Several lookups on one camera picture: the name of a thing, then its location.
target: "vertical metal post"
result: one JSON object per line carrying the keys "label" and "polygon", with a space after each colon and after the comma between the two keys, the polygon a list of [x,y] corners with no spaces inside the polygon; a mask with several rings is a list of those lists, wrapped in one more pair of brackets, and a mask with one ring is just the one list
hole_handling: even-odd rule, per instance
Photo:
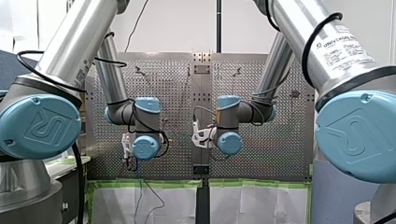
{"label": "vertical metal post", "polygon": [[[192,69],[192,109],[199,105],[211,109],[211,54],[195,53],[195,63]],[[201,127],[212,123],[212,115],[205,111],[197,111],[197,118]],[[210,224],[210,190],[209,190],[209,149],[192,147],[193,173],[196,178],[202,179],[203,185],[197,190],[196,224]]]}
{"label": "vertical metal post", "polygon": [[218,1],[217,13],[217,53],[221,53],[221,0]]}

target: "white paper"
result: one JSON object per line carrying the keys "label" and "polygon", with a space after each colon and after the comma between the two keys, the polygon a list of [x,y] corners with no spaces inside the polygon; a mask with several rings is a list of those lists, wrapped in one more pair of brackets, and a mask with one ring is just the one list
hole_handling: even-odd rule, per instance
{"label": "white paper", "polygon": [[210,223],[238,224],[242,187],[210,188]]}
{"label": "white paper", "polygon": [[244,186],[210,190],[212,223],[306,223],[307,189]]}
{"label": "white paper", "polygon": [[276,224],[305,224],[307,189],[279,189]]}
{"label": "white paper", "polygon": [[[136,223],[147,224],[194,224],[196,189],[154,189],[165,202],[161,201],[148,188],[143,188],[142,198],[136,215]],[[134,223],[134,212],[140,196],[140,188],[97,189],[93,194],[93,224]]]}
{"label": "white paper", "polygon": [[244,186],[239,223],[275,224],[277,192],[276,188]]}

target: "table surface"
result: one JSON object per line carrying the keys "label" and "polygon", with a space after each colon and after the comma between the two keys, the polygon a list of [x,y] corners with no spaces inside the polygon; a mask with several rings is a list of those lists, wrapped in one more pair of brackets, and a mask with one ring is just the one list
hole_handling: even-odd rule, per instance
{"label": "table surface", "polygon": [[[91,157],[81,157],[82,164],[86,164],[91,160]],[[66,175],[77,168],[75,158],[68,157],[63,161],[51,161],[46,163],[46,168],[51,179],[57,179],[60,176]]]}

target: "wire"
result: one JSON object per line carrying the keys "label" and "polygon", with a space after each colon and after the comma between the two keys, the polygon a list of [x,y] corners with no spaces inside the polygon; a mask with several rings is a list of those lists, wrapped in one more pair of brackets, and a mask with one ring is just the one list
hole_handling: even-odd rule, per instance
{"label": "wire", "polygon": [[136,222],[137,211],[139,210],[140,201],[142,200],[142,196],[143,196],[142,178],[139,178],[139,185],[140,185],[140,196],[139,199],[137,200],[136,208],[134,209],[134,224],[137,224]]}
{"label": "wire", "polygon": [[341,12],[335,12],[332,15],[330,15],[326,20],[322,21],[321,23],[318,24],[318,26],[315,28],[314,32],[312,32],[312,35],[309,36],[308,40],[306,41],[304,51],[303,51],[303,58],[301,62],[301,66],[303,69],[303,75],[306,80],[306,82],[313,88],[314,85],[312,84],[312,80],[308,75],[308,56],[309,56],[309,51],[311,50],[312,44],[314,43],[315,39],[317,38],[318,34],[320,31],[323,29],[325,25],[327,25],[331,21],[335,20],[342,20],[343,19],[343,14]]}
{"label": "wire", "polygon": [[385,223],[387,223],[387,222],[389,222],[389,221],[391,221],[391,220],[393,220],[395,218],[396,218],[396,212],[393,212],[393,213],[389,214],[388,216],[379,219],[374,224],[385,224]]}
{"label": "wire", "polygon": [[170,142],[169,142],[169,139],[168,139],[168,136],[166,136],[166,133],[165,133],[163,130],[155,130],[155,129],[149,127],[146,123],[144,123],[144,122],[137,116],[137,113],[136,113],[136,106],[134,106],[134,104],[133,104],[133,114],[134,114],[134,118],[135,118],[137,121],[139,121],[143,126],[145,126],[147,129],[151,130],[151,131],[154,132],[154,133],[160,133],[160,134],[163,135],[163,139],[164,139],[164,141],[165,141],[165,143],[166,143],[166,148],[165,148],[165,150],[163,151],[163,153],[162,153],[161,155],[155,156],[154,158],[160,158],[160,157],[164,156],[164,155],[168,152],[168,150],[169,150],[169,143],[170,143]]}
{"label": "wire", "polygon": [[206,111],[206,112],[211,113],[211,114],[214,115],[214,116],[217,115],[215,112],[209,110],[208,108],[198,105],[198,106],[196,106],[196,107],[194,108],[194,110],[193,110],[193,112],[192,112],[192,114],[193,114],[193,119],[194,119],[194,120],[196,120],[195,112],[196,112],[197,109],[202,109],[202,110],[204,110],[204,111]]}
{"label": "wire", "polygon": [[137,158],[134,159],[134,169],[132,169],[132,167],[129,164],[129,159],[131,159],[132,157],[126,159],[126,169],[128,171],[132,171],[132,172],[136,172],[137,171],[137,166],[139,164],[139,160]]}
{"label": "wire", "polygon": [[135,208],[135,210],[134,210],[134,224],[137,224],[137,222],[136,222],[137,212],[138,212],[138,210],[139,210],[139,205],[140,205],[140,202],[141,202],[142,197],[143,197],[142,180],[143,180],[143,182],[147,185],[147,187],[151,190],[151,192],[152,192],[152,193],[161,201],[161,203],[162,203],[161,206],[154,207],[154,208],[152,208],[152,209],[148,212],[148,215],[146,216],[146,219],[145,219],[145,224],[147,224],[147,222],[148,222],[148,220],[149,220],[149,215],[150,215],[151,213],[153,213],[156,209],[160,209],[160,208],[165,207],[165,202],[164,202],[163,199],[160,197],[160,195],[158,195],[157,192],[155,192],[155,190],[149,185],[149,183],[146,181],[146,179],[143,178],[142,175],[140,175],[140,178],[139,178],[140,195],[139,195],[139,199],[137,200],[136,208]]}
{"label": "wire", "polygon": [[271,88],[271,89],[269,89],[269,90],[266,90],[266,91],[253,93],[253,94],[251,94],[251,95],[254,96],[254,97],[256,97],[256,96],[259,96],[259,95],[264,95],[265,93],[268,93],[268,92],[271,92],[271,91],[276,91],[277,88],[279,88],[279,87],[286,81],[286,79],[288,79],[289,73],[290,73],[290,72],[288,72],[288,73],[279,81],[279,83],[277,83],[277,85],[276,85],[275,87],[273,87],[273,88]]}
{"label": "wire", "polygon": [[146,8],[146,5],[148,4],[148,2],[149,2],[149,0],[146,0],[145,5],[143,5],[142,10],[140,11],[139,16],[137,17],[136,23],[134,24],[134,29],[132,30],[131,34],[129,35],[128,44],[126,45],[124,52],[126,52],[128,50],[129,45],[131,44],[131,37],[132,37],[132,35],[134,35],[134,32],[136,31],[137,24],[139,24],[140,18],[142,17],[143,12],[145,11],[145,8]]}
{"label": "wire", "polygon": [[277,27],[271,17],[271,12],[270,12],[270,4],[269,4],[269,0],[265,0],[265,13],[267,14],[267,19],[270,22],[271,26],[276,29],[278,32],[280,32],[279,27]]}
{"label": "wire", "polygon": [[[217,124],[216,122],[215,122],[214,124],[212,124],[212,128],[210,129],[210,132],[209,132],[209,136],[207,137],[207,139],[208,139],[209,142],[212,141],[212,139],[210,138],[210,136],[212,135],[213,129],[215,129],[215,127],[217,127],[217,125],[218,125],[218,124]],[[218,158],[216,158],[215,156],[213,156],[213,151],[212,151],[213,148],[209,148],[209,144],[207,145],[207,148],[206,148],[206,149],[209,149],[209,156],[210,156],[210,158],[213,159],[213,161],[227,161],[227,160],[231,157],[231,155],[228,155],[228,156],[226,156],[224,159],[218,159]]]}
{"label": "wire", "polygon": [[244,101],[244,100],[242,100],[241,102],[244,102],[245,104],[248,104],[248,105],[250,105],[251,107],[253,107],[258,113],[259,113],[259,115],[260,115],[260,117],[262,117],[262,122],[261,123],[251,123],[252,125],[254,125],[254,126],[262,126],[263,124],[264,124],[264,122],[265,122],[265,116],[264,116],[264,114],[260,111],[260,109],[257,107],[257,106],[255,106],[254,104],[252,104],[251,102],[249,102],[249,101]]}
{"label": "wire", "polygon": [[97,60],[97,61],[99,61],[99,62],[103,62],[103,63],[114,63],[114,64],[119,64],[120,67],[126,67],[126,66],[128,66],[127,63],[117,62],[117,61],[110,61],[110,60],[101,59],[101,58],[98,58],[98,57],[95,57],[95,60]]}
{"label": "wire", "polygon": [[69,86],[69,85],[65,85],[65,84],[63,84],[63,83],[61,83],[61,82],[55,81],[55,80],[53,80],[52,78],[50,78],[50,77],[48,77],[48,76],[45,76],[45,75],[39,73],[38,71],[36,71],[32,66],[30,66],[30,65],[21,57],[22,55],[25,55],[25,54],[43,54],[43,53],[44,53],[44,51],[42,51],[42,50],[24,50],[24,51],[21,51],[21,52],[17,53],[17,60],[18,60],[18,62],[20,62],[20,63],[23,65],[23,67],[25,67],[27,70],[31,71],[32,73],[38,75],[39,77],[43,78],[44,80],[46,80],[46,81],[48,81],[48,82],[50,82],[50,83],[52,83],[52,84],[54,84],[54,85],[57,85],[57,86],[60,86],[60,87],[64,87],[64,88],[69,89],[69,90],[71,90],[71,91],[86,92],[86,91],[83,90],[83,89],[76,88],[76,87]]}
{"label": "wire", "polygon": [[[165,148],[165,150],[163,151],[162,154],[157,155],[157,156],[155,156],[154,158],[160,158],[160,157],[164,156],[164,155],[168,152],[168,150],[169,150],[169,145],[170,145],[169,138],[168,138],[168,136],[166,135],[166,132],[164,132],[163,130],[155,130],[155,129],[149,127],[146,123],[144,123],[144,122],[137,116],[137,113],[136,113],[136,106],[134,105],[134,100],[133,100],[133,99],[129,99],[129,100],[132,101],[132,103],[131,103],[132,113],[131,113],[131,116],[129,117],[129,120],[128,120],[128,133],[135,133],[135,130],[131,131],[131,127],[132,127],[132,118],[133,118],[133,117],[134,117],[137,121],[139,121],[143,126],[145,126],[147,129],[151,130],[153,133],[160,133],[160,134],[163,136],[163,140],[165,141],[166,148]],[[125,111],[126,106],[125,106],[125,107],[122,109],[122,111],[121,111],[122,121],[123,121],[124,123],[126,123],[125,120],[124,120],[124,118],[123,118],[123,115],[124,115],[124,111]]]}
{"label": "wire", "polygon": [[79,154],[77,144],[73,144],[73,153],[76,158],[76,165],[78,171],[78,222],[82,224],[84,220],[84,206],[85,206],[85,178],[84,170],[82,167],[81,155]]}
{"label": "wire", "polygon": [[148,183],[145,179],[143,179],[143,182],[145,182],[145,184],[148,186],[148,188],[151,190],[151,192],[152,192],[153,194],[155,194],[155,196],[156,196],[156,197],[161,201],[161,203],[163,204],[163,205],[161,205],[161,206],[157,206],[157,207],[152,208],[152,209],[148,212],[148,215],[146,216],[146,220],[145,220],[145,224],[147,224],[147,223],[148,223],[148,220],[149,220],[149,215],[150,215],[152,212],[154,212],[156,209],[160,209],[160,208],[165,207],[165,202],[164,202],[163,199],[157,194],[157,192],[155,192],[154,189],[151,188],[151,186],[149,185],[149,183]]}

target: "black hose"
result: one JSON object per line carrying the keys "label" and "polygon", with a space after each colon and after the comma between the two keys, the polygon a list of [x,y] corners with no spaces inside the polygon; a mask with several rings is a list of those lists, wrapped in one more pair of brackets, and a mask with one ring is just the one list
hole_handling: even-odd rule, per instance
{"label": "black hose", "polygon": [[77,144],[73,144],[73,153],[76,158],[76,165],[78,171],[78,219],[77,224],[83,224],[84,220],[84,207],[85,207],[85,178],[84,178],[84,170],[82,167],[81,155],[78,151]]}
{"label": "black hose", "polygon": [[393,219],[396,218],[396,212],[388,215],[387,217],[383,217],[381,219],[379,219],[377,222],[375,222],[374,224],[385,224]]}

